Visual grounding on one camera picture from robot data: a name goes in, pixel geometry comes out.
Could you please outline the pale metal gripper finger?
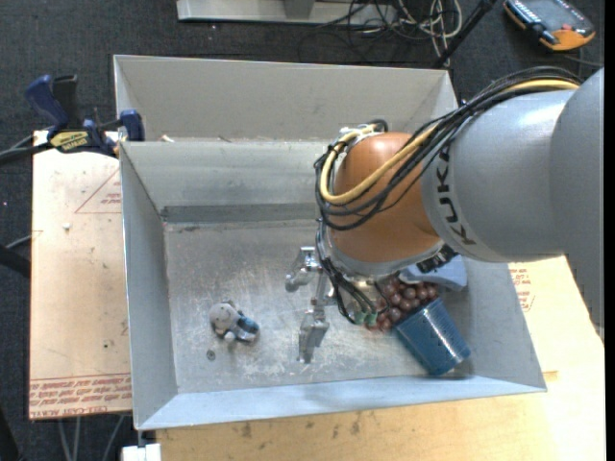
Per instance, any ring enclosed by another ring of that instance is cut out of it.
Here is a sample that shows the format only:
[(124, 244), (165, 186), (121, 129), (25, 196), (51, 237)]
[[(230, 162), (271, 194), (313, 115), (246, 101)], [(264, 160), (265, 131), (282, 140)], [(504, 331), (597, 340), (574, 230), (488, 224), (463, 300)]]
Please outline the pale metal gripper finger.
[(314, 350), (321, 345), (329, 327), (330, 324), (325, 318), (304, 316), (299, 329), (299, 361), (305, 364), (311, 362)]
[(319, 256), (313, 246), (302, 246), (284, 278), (287, 292), (295, 292), (307, 285), (313, 277), (322, 271)]

